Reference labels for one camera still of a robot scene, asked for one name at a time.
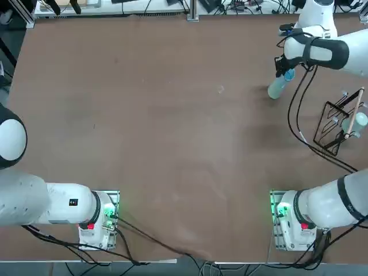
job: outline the robotic arm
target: robotic arm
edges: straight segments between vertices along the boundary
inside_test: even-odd
[[[368,74],[368,29],[338,36],[333,8],[333,0],[306,0],[295,26],[281,28],[287,38],[283,55],[275,58],[276,80],[299,64]],[[368,3],[360,12],[362,22],[367,11]],[[313,189],[287,191],[275,210],[286,249],[305,251],[314,242],[317,228],[343,227],[364,219],[367,184],[365,169]]]
[[[21,119],[0,104],[0,226],[78,224],[80,244],[114,248],[114,195],[75,183],[45,183],[9,168],[23,157],[27,138]]]
[[[333,0],[307,0],[298,22],[289,29],[284,53],[275,59],[276,77],[304,63],[334,70],[344,70],[360,76],[368,74],[368,29],[339,36],[333,18]],[[361,21],[366,18],[368,4],[361,10]]]

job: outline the electrical wire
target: electrical wire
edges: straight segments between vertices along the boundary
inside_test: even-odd
[[[360,0],[357,2],[357,3],[355,3],[354,5],[348,5],[348,7],[350,8],[350,10],[344,10],[342,7],[341,7],[341,5],[335,5],[335,11],[334,12],[336,12],[336,7],[338,6],[339,8],[340,8],[340,10],[343,12],[343,13],[349,13],[349,12],[351,12],[352,10],[354,10],[354,9],[357,9],[358,7],[360,7],[360,6],[362,6],[363,5],[363,2],[361,2]]]
[[[282,4],[282,0],[280,0],[279,2],[277,2],[276,0],[267,0],[267,1],[271,1],[271,2],[274,2],[276,4],[279,4],[278,8],[280,9],[280,7],[282,7],[284,12],[288,13],[287,8]]]
[[[115,215],[112,215],[110,216],[111,218],[113,219],[117,219],[119,221],[121,221],[122,223],[130,226],[131,228],[133,228],[135,231],[138,231],[138,233],[142,234],[143,236],[145,236],[146,238],[152,240],[153,242],[159,244],[160,246],[174,252],[174,253],[177,253],[177,254],[180,254],[180,255],[185,255],[185,256],[188,256],[190,259],[192,259],[192,261],[195,263],[195,265],[198,267],[198,269],[200,270],[200,266],[198,265],[197,261],[193,258],[193,256],[191,256],[190,254],[186,253],[186,252],[183,252],[181,250],[177,250],[171,246],[168,246],[167,244],[159,241],[158,239],[155,239],[154,237],[150,236],[149,234],[143,232],[142,230],[140,230],[138,227],[135,227],[133,224],[127,222],[126,220],[123,220],[121,217],[118,217],[118,216],[115,216]]]
[[[283,48],[283,46],[281,46],[281,44],[282,44],[286,39],[288,39],[289,37],[295,37],[295,36],[298,36],[298,35],[308,35],[308,36],[312,36],[310,33],[306,33],[306,32],[302,32],[302,33],[291,33],[290,35],[288,35],[288,36],[284,37],[282,40],[280,40],[280,41],[276,44],[276,46],[277,46],[277,47],[279,47],[279,48]],[[313,147],[312,145],[310,145],[309,143],[307,143],[304,139],[301,139],[299,136],[297,136],[297,135],[295,134],[295,132],[294,132],[294,130],[293,130],[293,128],[292,128],[292,126],[291,126],[291,124],[290,124],[290,111],[291,111],[291,107],[292,107],[292,104],[293,104],[294,99],[295,99],[295,97],[296,97],[296,94],[298,93],[298,91],[299,91],[299,89],[300,89],[301,85],[303,84],[303,82],[304,82],[304,80],[305,80],[305,78],[306,78],[307,74],[308,74],[308,73],[310,72],[310,70],[312,69],[311,67],[310,67],[310,68],[306,68],[305,66],[304,66],[304,68],[306,69],[306,72],[305,72],[304,76],[302,77],[302,80],[300,81],[300,83],[299,83],[299,85],[298,85],[298,87],[297,87],[297,89],[296,89],[296,91],[295,91],[295,93],[294,93],[294,96],[293,96],[292,100],[290,101],[290,105],[289,105],[289,108],[288,108],[288,111],[287,111],[287,124],[288,124],[288,126],[289,126],[290,131],[292,132],[292,134],[294,135],[294,137],[295,137],[296,139],[298,139],[298,140],[299,140],[300,142],[302,142],[303,144],[307,145],[307,146],[308,146],[308,147],[309,147],[309,148],[310,148],[314,153],[318,154],[318,156],[322,157],[323,159],[325,159],[325,160],[327,160],[327,161],[331,162],[332,164],[334,164],[334,165],[336,165],[336,166],[338,166],[338,167],[340,167],[340,168],[343,168],[344,170],[346,170],[346,171],[348,171],[348,172],[350,172],[350,173],[352,173],[353,171],[358,171],[356,168],[354,168],[353,166],[351,166],[351,165],[349,165],[349,164],[345,163],[344,161],[342,161],[342,160],[340,160],[340,159],[338,159],[338,158],[336,158],[336,157],[334,157],[334,156],[331,156],[331,155],[327,154],[326,152],[324,152],[324,151],[322,151],[322,150],[320,150],[320,149],[317,149],[317,148]],[[310,79],[309,83],[307,84],[307,86],[306,86],[306,88],[305,88],[305,90],[304,90],[304,92],[303,92],[303,96],[302,96],[302,97],[304,97],[305,92],[307,91],[307,89],[308,89],[308,88],[309,88],[309,86],[311,85],[311,83],[312,83],[312,81],[313,81],[313,79],[314,79],[314,76],[315,76],[315,74],[316,74],[317,68],[318,68],[318,67],[316,66],[316,68],[315,68],[315,73],[313,73],[312,78]],[[336,162],[331,161],[330,159],[333,159],[333,160],[335,160],[335,161],[339,162],[340,164],[343,164],[344,166],[348,167],[349,169],[347,169],[347,168],[343,167],[343,166],[342,166],[342,165],[340,165],[340,164],[337,164]]]
[[[147,6],[146,6],[146,7],[145,7],[145,9],[144,9],[144,14],[147,12],[148,6],[150,5],[151,1],[152,1],[152,0],[149,0],[149,1],[148,1],[148,4],[147,4]]]
[[[68,271],[69,271],[69,273],[72,275],[72,276],[75,276],[74,275],[74,273],[71,271],[71,269],[69,268],[69,266],[68,266],[68,263],[65,263],[65,265],[67,266],[67,268],[68,268]],[[86,275],[89,271],[91,271],[92,269],[94,269],[95,267],[97,267],[98,266],[98,264],[95,264],[94,266],[91,266],[91,267],[89,267],[88,269],[86,269],[84,272],[82,272],[79,276],[84,276],[84,275]]]
[[[5,73],[6,75],[10,76],[11,78],[13,78],[13,75],[12,75],[11,73],[9,73],[8,71],[6,71],[5,69],[4,69],[4,73]]]
[[[51,8],[49,7],[49,5],[48,5],[48,4],[46,4],[46,3],[44,2],[44,0],[38,0],[38,2],[42,3],[42,4],[46,7],[46,9],[48,9],[50,12],[55,13],[55,12],[54,12],[54,10],[53,10],[53,9],[51,9]],[[68,6],[69,6],[69,5],[70,5],[70,1],[69,1],[69,3],[65,6],[65,8],[64,8],[62,11],[60,11],[60,14],[62,14],[64,11],[66,11],[66,9],[68,8]]]
[[[113,252],[113,251],[109,251],[109,250],[106,250],[106,249],[103,249],[103,248],[99,248],[99,247],[96,247],[96,246],[91,246],[89,244],[70,243],[70,242],[67,242],[67,241],[59,240],[59,239],[57,239],[57,238],[55,238],[55,237],[53,237],[51,235],[45,235],[45,234],[41,233],[41,231],[35,230],[35,229],[37,229],[35,227],[32,227],[31,228],[31,227],[29,227],[29,225],[23,225],[22,227],[24,229],[26,229],[28,232],[30,232],[33,236],[35,236],[36,238],[38,238],[38,239],[40,239],[40,240],[42,240],[44,242],[52,243],[52,244],[57,244],[57,245],[60,245],[60,246],[67,247],[72,252],[73,252],[72,248],[75,249],[75,250],[78,250],[78,251],[83,252],[84,254],[86,254],[93,261],[93,262],[87,262],[87,263],[92,264],[92,265],[98,264],[99,266],[107,266],[105,264],[100,264],[100,263],[96,262],[86,251],[80,249],[79,247],[93,248],[93,249],[96,249],[96,250],[99,250],[99,251],[106,252],[106,253],[111,254],[111,255],[122,257],[122,258],[127,259],[127,260],[129,260],[131,262],[134,261],[130,257],[125,256],[123,254],[119,254],[119,253],[116,253],[116,252]]]
[[[250,268],[250,264],[248,264],[248,266],[247,266],[247,268],[246,268],[246,270],[245,270],[245,272],[244,272],[244,276],[246,276],[247,275],[247,272],[248,272],[248,270],[249,270],[249,268]]]
[[[183,3],[183,0],[179,0],[179,2],[180,2],[180,4],[182,4],[182,6],[183,6],[184,14],[188,14],[188,13],[189,13],[189,11],[185,8],[184,3]]]
[[[203,270],[204,271],[204,267],[206,267],[206,266],[209,266],[210,267],[210,274],[211,274],[211,270],[212,269],[215,269],[215,270],[217,270],[218,271],[218,273],[220,274],[220,275],[222,275],[223,274],[223,272],[225,272],[225,271],[240,271],[240,270],[242,270],[243,268],[245,268],[246,267],[246,265],[248,265],[248,264],[243,264],[243,265],[241,265],[241,266],[239,266],[239,267],[236,267],[236,268],[222,268],[222,267],[220,267],[217,263],[214,263],[214,262],[210,262],[210,261],[207,261],[207,262],[204,262],[204,264],[201,266],[201,270]]]
[[[125,249],[126,249],[126,253],[128,254],[128,257],[132,260],[132,263],[135,265],[135,266],[139,266],[140,263],[136,260],[133,259],[132,257],[132,254],[131,254],[131,251],[129,250],[129,247],[128,247],[128,242],[126,241],[126,238],[125,236],[122,234],[122,232],[118,229],[118,228],[115,228],[115,231],[119,234],[119,236],[121,237],[121,239],[123,240],[124,242],[124,246],[125,246]]]
[[[213,14],[214,16],[217,14],[217,12],[218,12],[221,8],[223,8],[223,9],[225,10],[225,8],[224,8],[224,3],[225,3],[225,1],[226,1],[226,0],[223,0],[223,1],[222,1],[222,3],[221,3],[220,5],[218,5],[217,10],[216,10],[216,11],[215,11],[215,13]]]
[[[254,14],[253,11],[249,7],[245,7],[246,10],[249,10],[251,14]]]
[[[261,13],[261,14],[263,14],[263,12],[262,12],[262,7],[261,7],[261,6],[259,6],[258,1],[257,1],[257,0],[254,0],[254,2],[256,3],[256,5],[257,5],[257,7],[258,7],[258,10],[260,11],[260,13]]]
[[[305,71],[305,74],[303,75],[303,77],[302,77],[302,80],[300,81],[300,83],[299,83],[299,85],[297,86],[297,88],[296,88],[296,91],[295,91],[295,93],[294,93],[294,95],[293,95],[293,97],[292,97],[292,100],[290,101],[290,105],[289,105],[289,108],[288,108],[288,110],[287,110],[287,124],[288,124],[288,126],[289,126],[289,129],[290,129],[290,131],[291,131],[291,133],[294,135],[294,137],[297,139],[297,140],[299,140],[300,142],[302,142],[303,144],[305,144],[308,148],[310,148],[313,152],[318,152],[318,153],[320,153],[320,154],[323,154],[324,155],[324,159],[325,160],[328,160],[329,162],[331,162],[332,164],[334,164],[334,165],[337,165],[338,167],[340,167],[340,168],[343,168],[343,169],[345,169],[346,171],[348,171],[348,172],[350,172],[350,173],[352,173],[352,171],[358,171],[356,168],[354,168],[353,166],[351,166],[351,165],[349,165],[349,164],[347,164],[346,162],[344,162],[344,161],[342,161],[342,160],[340,160],[340,159],[338,159],[338,158],[336,158],[336,157],[334,157],[334,156],[331,156],[331,155],[329,155],[329,154],[327,154],[326,152],[324,152],[324,151],[322,151],[322,150],[320,150],[320,149],[318,149],[318,148],[316,148],[316,147],[313,147],[312,145],[310,145],[309,143],[307,143],[306,141],[304,141],[302,138],[300,138],[298,135],[296,135],[296,133],[295,133],[295,131],[293,130],[293,128],[292,128],[292,125],[291,125],[291,122],[290,122],[290,112],[291,112],[291,108],[292,108],[292,105],[293,105],[293,102],[294,102],[294,100],[295,100],[295,97],[296,97],[296,95],[297,95],[297,93],[298,93],[298,91],[299,91],[299,89],[300,89],[300,87],[301,87],[301,85],[303,84],[303,82],[304,82],[304,80],[305,80],[305,78],[306,78],[306,76],[307,76],[307,74],[309,73],[309,71],[308,70],[306,70]],[[335,160],[335,161],[337,161],[337,162],[339,162],[340,164],[343,164],[344,166],[346,166],[346,167],[348,167],[348,168],[350,168],[350,170],[348,169],[348,168],[345,168],[345,167],[343,167],[343,166],[341,166],[340,164],[336,164],[336,162],[333,162],[333,161],[331,161],[331,160],[329,160],[329,159],[326,159],[326,158],[330,158],[330,159],[333,159],[333,160]]]
[[[74,273],[70,270],[70,268],[69,268],[68,264],[67,264],[67,263],[65,263],[65,265],[67,266],[67,269],[68,269],[68,271],[69,271],[70,275],[71,275],[71,276],[75,276],[75,275],[74,275]]]
[[[135,265],[132,265],[130,268],[128,268],[127,270],[125,270],[123,273],[121,273],[119,276],[123,276],[125,275],[126,273],[129,272],[130,269],[132,269]]]
[[[298,108],[297,108],[296,126],[297,126],[297,129],[298,129],[298,131],[299,131],[299,134],[300,134],[302,137],[304,137],[304,135],[302,134],[302,132],[301,132],[301,130],[300,130],[300,126],[299,126],[299,112],[300,112],[300,107],[301,107],[301,104],[302,104],[302,102],[303,102],[304,95],[305,95],[306,91],[308,90],[309,86],[311,85],[311,83],[312,83],[312,81],[313,81],[313,79],[314,79],[314,77],[315,77],[315,75],[316,75],[316,73],[317,73],[317,69],[318,69],[318,66],[316,66],[316,68],[315,68],[315,70],[314,70],[314,72],[313,72],[313,75],[312,75],[312,77],[311,77],[310,81],[308,82],[307,86],[305,87],[305,89],[304,89],[304,91],[303,91],[303,93],[302,93],[302,96],[301,96],[301,98],[300,98],[300,101],[299,101],[299,104],[298,104]],[[346,171],[348,171],[348,172],[350,172],[350,173],[353,173],[353,171],[352,171],[352,170],[349,170],[349,169],[345,168],[344,166],[342,166],[341,164],[336,163],[336,162],[334,162],[334,161],[332,161],[332,160],[328,159],[328,155],[326,155],[325,153],[321,154],[321,153],[317,152],[313,147],[309,147],[309,149],[310,149],[312,152],[314,152],[316,155],[318,155],[319,157],[321,157],[321,158],[325,159],[326,161],[329,161],[329,162],[331,162],[332,164],[334,164],[334,165],[336,165],[336,166],[338,166],[338,167],[340,167],[340,168],[342,168],[342,169],[344,169],[344,170],[346,170]]]

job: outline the wooden stick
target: wooden stick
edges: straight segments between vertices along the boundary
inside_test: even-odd
[[[350,124],[349,124],[349,127],[348,127],[347,132],[346,132],[345,137],[344,137],[345,139],[348,139],[350,137],[350,132],[351,132],[351,129],[352,129],[352,125],[354,124],[355,116],[357,115],[359,105],[362,101],[363,92],[364,92],[364,87],[359,89],[358,99],[356,100],[357,103],[355,104],[354,111],[351,115]]]

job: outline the light blue bottle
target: light blue bottle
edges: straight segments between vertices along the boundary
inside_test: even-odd
[[[290,69],[285,73],[285,75],[281,75],[278,78],[275,78],[271,83],[269,88],[267,89],[269,96],[272,99],[277,99],[280,97],[286,85],[295,77],[295,70]]]

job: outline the plastic bottle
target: plastic bottle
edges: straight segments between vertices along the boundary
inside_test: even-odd
[[[349,118],[345,118],[341,124],[344,133],[347,133],[347,129],[349,128],[350,120]],[[356,137],[360,137],[360,131],[362,131],[366,125],[368,124],[368,117],[363,112],[358,112],[354,118],[354,123],[351,128],[351,133]]]
[[[277,99],[280,97],[286,85],[295,77],[295,70],[290,69],[285,73],[285,75],[281,75],[278,78],[275,78],[271,83],[269,88],[267,89],[270,98]]]

